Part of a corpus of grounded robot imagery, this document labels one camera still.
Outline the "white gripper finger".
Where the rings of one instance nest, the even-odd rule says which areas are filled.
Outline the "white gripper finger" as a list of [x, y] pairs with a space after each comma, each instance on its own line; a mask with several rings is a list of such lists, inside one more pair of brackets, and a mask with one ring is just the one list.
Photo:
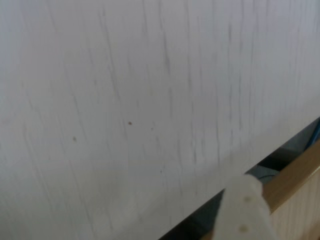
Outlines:
[[272, 240], [270, 209], [254, 176], [233, 178], [225, 187], [215, 218], [213, 240]]

